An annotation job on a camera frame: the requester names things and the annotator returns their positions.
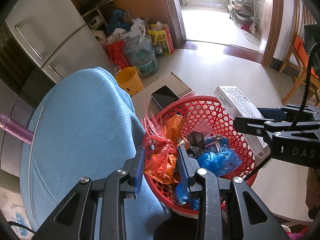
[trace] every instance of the wooden folding chair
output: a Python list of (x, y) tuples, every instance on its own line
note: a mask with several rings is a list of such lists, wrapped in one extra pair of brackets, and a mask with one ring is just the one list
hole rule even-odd
[[(306, 75), (307, 75), (307, 66), (308, 66), (308, 54), (306, 53), (303, 47), (303, 40), (301, 37), (298, 36), (298, 29), (299, 29), (299, 21), (300, 21), (300, 0), (294, 0), (294, 10), (295, 10), (295, 19), (294, 19), (294, 27), (292, 32), (292, 41), (288, 52), (284, 58), (284, 61), (279, 69), (279, 73), (281, 73), (284, 68), (288, 65), (296, 70), (299, 71), (298, 77), (294, 77), (292, 70), (290, 70), (291, 79), (293, 86), (288, 92), (288, 94), (282, 99), (282, 103), (285, 104), (289, 98), (295, 93), (298, 87), (302, 84), (305, 84)], [(303, 5), (303, 12), (302, 12), (302, 20), (304, 24), (316, 23), (313, 16), (307, 9), (305, 5)], [(298, 66), (290, 62), (291, 54), (294, 55)], [(311, 72), (311, 79), (310, 79), (310, 90), (314, 93), (313, 98), (316, 101), (316, 106), (320, 105), (320, 100), (318, 96), (318, 90), (320, 89), (320, 82), (318, 77), (315, 75), (314, 71)]]

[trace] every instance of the black phone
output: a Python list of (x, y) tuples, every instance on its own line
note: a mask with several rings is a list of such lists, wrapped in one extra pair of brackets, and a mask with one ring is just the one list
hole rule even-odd
[(151, 94), (151, 97), (161, 109), (179, 100), (179, 97), (168, 86), (160, 87), (156, 92)]

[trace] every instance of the basket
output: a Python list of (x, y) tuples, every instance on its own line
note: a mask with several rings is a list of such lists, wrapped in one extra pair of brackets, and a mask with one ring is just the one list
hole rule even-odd
[[(192, 96), (182, 98), (163, 109), (156, 115), (156, 120), (160, 126), (164, 126), (175, 114), (181, 114), (186, 117), (181, 135), (187, 137), (197, 122), (203, 118), (207, 123), (212, 125), (214, 134), (223, 135), (229, 140), (230, 148), (235, 149), (238, 156), (242, 159), (242, 164), (233, 172), (222, 176), (225, 179), (232, 179), (234, 176), (245, 178), (250, 171), (255, 168), (254, 155), (249, 149), (247, 142), (241, 133), (233, 128), (233, 121), (229, 117), (227, 111), (221, 107), (220, 102), (214, 96)], [(193, 210), (186, 205), (180, 205), (175, 200), (176, 185), (164, 185), (149, 175), (144, 175), (148, 185), (155, 196), (167, 207), (173, 211), (189, 215), (197, 215), (198, 210)], [(257, 174), (252, 176), (247, 184), (252, 186)], [(221, 208), (225, 209), (225, 203), (221, 204)]]

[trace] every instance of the cabinet handle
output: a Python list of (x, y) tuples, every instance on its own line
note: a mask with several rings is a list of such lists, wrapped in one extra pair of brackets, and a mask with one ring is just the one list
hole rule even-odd
[(59, 74), (59, 72), (51, 65), (49, 64), (48, 67), (52, 72), (54, 72), (59, 78), (63, 79), (63, 77)]
[(28, 45), (31, 47), (31, 49), (37, 54), (40, 60), (43, 60), (44, 58), (42, 55), (36, 50), (36, 48), (31, 44), (31, 42), (28, 40), (28, 38), (23, 34), (22, 30), (18, 25), (15, 25), (15, 28), (17, 31), (21, 34), (21, 36), (24, 38), (24, 40), (28, 43)]

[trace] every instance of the metal screw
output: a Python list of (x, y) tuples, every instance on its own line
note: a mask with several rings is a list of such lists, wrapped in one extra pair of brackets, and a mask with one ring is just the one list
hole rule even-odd
[(197, 172), (198, 172), (198, 174), (200, 174), (200, 175), (206, 175), (206, 174), (207, 174), (207, 170), (204, 169), (204, 168), (198, 169)]
[(81, 184), (87, 184), (88, 181), (89, 181), (89, 177), (87, 177), (87, 176), (83, 176), (80, 178)]
[(233, 178), (233, 181), (234, 181), (235, 183), (240, 184), (240, 183), (242, 183), (243, 179), (242, 179), (241, 177), (234, 177), (234, 178)]
[(124, 175), (124, 174), (126, 174), (126, 173), (127, 173), (127, 171), (124, 170), (124, 169), (119, 169), (119, 170), (117, 170), (117, 174), (118, 174), (118, 175)]

